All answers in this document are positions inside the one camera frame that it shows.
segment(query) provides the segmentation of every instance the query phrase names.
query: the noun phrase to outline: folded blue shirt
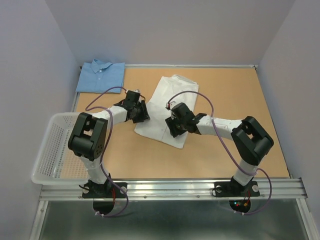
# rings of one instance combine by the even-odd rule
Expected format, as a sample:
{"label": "folded blue shirt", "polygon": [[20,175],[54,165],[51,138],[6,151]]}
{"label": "folded blue shirt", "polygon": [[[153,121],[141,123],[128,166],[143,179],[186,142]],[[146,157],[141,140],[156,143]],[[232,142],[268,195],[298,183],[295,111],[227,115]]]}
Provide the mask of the folded blue shirt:
{"label": "folded blue shirt", "polygon": [[[111,62],[93,59],[92,63],[85,62],[83,64],[75,91],[100,94],[111,87],[122,87],[124,85],[124,77],[124,62],[112,64]],[[119,94],[121,89],[115,88],[109,92]]]}

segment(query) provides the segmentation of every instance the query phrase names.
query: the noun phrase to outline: white plastic basket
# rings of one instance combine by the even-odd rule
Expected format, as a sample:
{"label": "white plastic basket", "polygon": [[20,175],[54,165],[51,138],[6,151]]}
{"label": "white plastic basket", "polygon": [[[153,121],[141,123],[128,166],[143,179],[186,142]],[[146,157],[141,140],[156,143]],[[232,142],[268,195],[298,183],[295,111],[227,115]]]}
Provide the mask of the white plastic basket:
{"label": "white plastic basket", "polygon": [[83,162],[68,149],[79,112],[55,114],[48,124],[33,168],[32,181],[43,185],[78,185],[87,182]]}

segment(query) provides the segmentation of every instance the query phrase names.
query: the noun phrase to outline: tan work surface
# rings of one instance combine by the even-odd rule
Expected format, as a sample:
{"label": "tan work surface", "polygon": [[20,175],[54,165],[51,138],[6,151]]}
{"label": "tan work surface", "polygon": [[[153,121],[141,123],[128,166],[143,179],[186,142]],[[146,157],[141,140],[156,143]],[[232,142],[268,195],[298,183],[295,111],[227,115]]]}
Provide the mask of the tan work surface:
{"label": "tan work surface", "polygon": [[[139,89],[148,102],[161,77],[170,77],[174,74],[182,75],[199,84],[199,92],[208,96],[214,105],[215,117],[222,119],[255,117],[274,140],[274,146],[263,159],[261,168],[270,177],[289,177],[254,69],[127,68],[124,87],[129,90]],[[85,107],[97,96],[96,93],[81,93],[76,111],[84,112]],[[108,93],[92,106],[110,107],[124,98],[124,91],[121,94]],[[210,112],[208,102],[198,96],[194,113],[210,114]],[[236,166],[216,136],[188,133],[183,149],[177,149],[136,134],[135,127],[132,121],[128,121],[113,128],[103,160],[115,179],[229,178],[235,174]],[[240,159],[233,141],[228,139],[224,141],[234,157]],[[259,173],[258,176],[265,177],[263,173]]]}

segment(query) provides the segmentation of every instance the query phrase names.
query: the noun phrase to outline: purple cable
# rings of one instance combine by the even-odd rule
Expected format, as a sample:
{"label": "purple cable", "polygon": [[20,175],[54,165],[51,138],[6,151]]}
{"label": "purple cable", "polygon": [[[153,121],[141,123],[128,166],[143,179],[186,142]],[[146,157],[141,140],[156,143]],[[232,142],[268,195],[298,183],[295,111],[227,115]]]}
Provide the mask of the purple cable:
{"label": "purple cable", "polygon": [[86,111],[91,111],[93,109],[106,109],[104,106],[94,106],[92,108],[89,108],[95,101],[97,101],[99,98],[101,98],[102,95],[106,94],[107,92],[109,92],[110,90],[112,89],[123,89],[125,91],[127,91],[127,89],[125,89],[123,86],[113,86],[113,87],[110,87],[109,89],[105,90],[103,93],[101,93],[99,96],[97,96],[95,99],[92,100],[92,102],[90,102],[88,104],[88,106],[85,107],[85,110]]}
{"label": "purple cable", "polygon": [[214,121],[214,110],[215,110],[215,109],[214,109],[214,105],[212,104],[212,102],[210,101],[210,99],[209,99],[207,96],[205,96],[205,95],[203,95],[202,93],[197,92],[197,91],[191,91],[191,90],[182,91],[182,92],[177,93],[176,95],[174,95],[173,97],[171,97],[171,98],[169,99],[169,101],[168,101],[169,107],[170,107],[170,102],[172,101],[172,99],[174,99],[176,96],[178,96],[178,95],[180,95],[180,94],[184,94],[184,93],[198,94],[198,95],[204,97],[204,98],[209,102],[209,104],[210,104],[210,106],[211,106],[211,115],[210,115],[210,116],[211,116],[211,122],[212,122],[213,128],[214,128],[214,130],[215,130],[216,136],[217,136],[218,139],[220,140],[220,142],[221,142],[222,146],[224,147],[226,153],[229,155],[229,157],[231,158],[231,160],[233,161],[233,163],[236,165],[236,167],[237,167],[241,172],[243,172],[244,174],[246,174],[246,175],[248,175],[248,176],[255,176],[255,175],[256,175],[256,172],[251,173],[251,172],[245,171],[245,170],[237,163],[237,161],[235,160],[234,156],[232,156],[230,150],[228,149],[228,147],[226,146],[224,140],[222,139],[222,137],[221,137],[220,134],[219,134],[219,131],[218,131],[217,126],[216,126],[215,121]]}
{"label": "purple cable", "polygon": [[103,158],[104,158],[104,154],[106,152],[106,149],[107,149],[107,146],[108,146],[108,143],[109,143],[109,140],[111,138],[111,134],[112,134],[112,129],[113,129],[113,125],[114,125],[114,118],[112,116],[112,112],[109,110],[109,109],[105,109],[109,114],[110,114],[110,130],[109,130],[109,136],[106,140],[106,143],[105,143],[105,146],[104,146],[104,149],[102,151],[102,154],[101,154],[101,157],[100,157],[100,166],[101,166],[101,170],[103,172],[103,174],[105,175],[105,177],[108,179],[108,181],[113,185],[115,186],[120,192],[122,192],[126,198],[126,202],[125,202],[125,206],[117,213],[115,214],[112,214],[112,215],[102,215],[100,214],[102,217],[104,218],[110,218],[110,217],[115,217],[115,216],[118,216],[119,214],[121,214],[128,206],[129,204],[129,198],[128,198],[128,195],[127,195],[127,192],[123,191],[121,189],[121,187],[119,187],[113,180],[112,178],[106,173],[105,169],[104,169],[104,164],[103,164]]}
{"label": "purple cable", "polygon": [[184,94],[184,93],[198,94],[198,95],[204,97],[204,98],[209,102],[209,104],[210,104],[210,106],[211,106],[211,115],[210,115],[210,116],[211,116],[211,122],[212,122],[213,128],[214,128],[214,130],[215,130],[215,133],[216,133],[217,137],[219,138],[221,144],[223,145],[224,149],[225,149],[226,152],[228,153],[229,157],[231,158],[231,160],[233,161],[233,163],[237,166],[237,168],[238,168],[241,172],[243,172],[244,174],[249,175],[249,176],[255,176],[255,175],[257,174],[257,171],[258,171],[258,170],[260,170],[261,172],[263,172],[263,173],[265,174],[266,178],[267,178],[268,181],[269,181],[269,185],[270,185],[270,194],[269,194],[269,197],[268,197],[265,205],[263,205],[260,209],[255,210],[255,211],[252,211],[252,212],[242,213],[242,212],[236,211],[236,213],[244,214],[244,215],[252,215],[252,214],[256,214],[256,213],[262,211],[262,210],[269,204],[270,199],[271,199],[271,195],[272,195],[272,183],[271,183],[271,179],[270,179],[269,175],[268,175],[268,174],[266,173],[266,171],[263,170],[262,168],[257,168],[257,169],[256,169],[256,170],[257,170],[256,172],[250,173],[250,172],[246,172],[245,170],[243,170],[243,169],[240,167],[240,165],[237,163],[237,161],[235,160],[234,156],[232,156],[231,152],[229,151],[228,147],[226,146],[225,142],[223,141],[222,137],[220,136],[220,134],[219,134],[219,132],[218,132],[217,126],[216,126],[215,121],[214,121],[214,105],[212,104],[212,102],[210,101],[210,99],[209,99],[207,96],[203,95],[203,94],[200,93],[200,92],[196,92],[196,91],[191,91],[191,90],[182,91],[182,92],[177,93],[176,95],[174,95],[173,97],[171,97],[171,98],[169,99],[169,101],[167,102],[167,103],[168,103],[168,106],[170,107],[170,102],[172,101],[172,99],[174,99],[176,96],[178,96],[178,95],[180,95],[180,94]]}
{"label": "purple cable", "polygon": [[270,202],[270,200],[271,200],[271,195],[272,195],[272,183],[271,183],[271,179],[270,179],[269,175],[266,173],[266,171],[263,170],[262,168],[259,168],[259,167],[258,167],[256,170],[257,170],[257,171],[260,170],[261,172],[263,172],[264,175],[266,176],[266,178],[267,178],[268,181],[269,181],[269,186],[270,186],[269,197],[268,197],[268,199],[266,200],[266,203],[265,203],[261,208],[259,208],[258,210],[252,211],[252,212],[244,213],[244,215],[252,215],[252,214],[256,214],[256,213],[261,212],[261,211],[269,204],[269,202]]}
{"label": "purple cable", "polygon": [[115,213],[115,214],[112,214],[112,215],[104,215],[104,214],[101,214],[98,212],[98,214],[104,218],[110,218],[110,217],[115,217],[115,216],[118,216],[119,214],[121,214],[128,206],[129,204],[129,198],[128,198],[128,195],[127,195],[127,192],[124,192],[121,187],[119,187],[113,180],[112,178],[106,173],[105,169],[104,169],[104,166],[103,166],[103,157],[104,157],[104,154],[106,152],[106,149],[107,149],[107,146],[108,146],[108,143],[110,141],[110,138],[111,138],[111,134],[112,134],[112,130],[113,130],[113,126],[114,126],[114,118],[112,116],[112,112],[104,107],[104,106],[94,106],[94,107],[91,107],[89,108],[96,100],[98,100],[102,95],[104,95],[105,93],[107,93],[108,91],[110,91],[111,89],[118,89],[118,88],[121,88],[123,90],[126,91],[126,89],[122,86],[114,86],[114,87],[111,87],[109,89],[107,89],[106,91],[104,91],[103,93],[101,93],[99,96],[97,96],[92,102],[89,103],[88,106],[86,106],[85,110],[86,111],[91,111],[93,109],[103,109],[103,110],[106,110],[109,115],[110,115],[110,130],[109,130],[109,135],[108,135],[108,138],[106,140],[106,143],[105,143],[105,146],[103,148],[103,151],[102,151],[102,154],[101,154],[101,157],[100,157],[100,167],[101,167],[101,170],[103,172],[103,174],[105,175],[105,177],[108,179],[109,182],[111,182],[111,184],[116,187],[120,192],[122,192],[126,198],[126,203],[125,203],[125,206],[123,207],[123,209],[121,209],[121,211]]}

